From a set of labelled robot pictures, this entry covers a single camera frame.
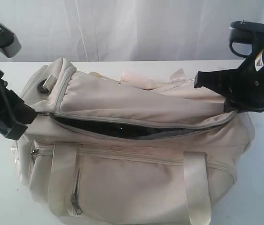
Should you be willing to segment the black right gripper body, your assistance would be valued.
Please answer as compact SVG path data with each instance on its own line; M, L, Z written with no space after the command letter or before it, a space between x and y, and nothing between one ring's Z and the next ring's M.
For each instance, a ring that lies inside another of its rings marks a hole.
M264 46L252 52L239 66L226 99L237 103L240 112L264 111Z

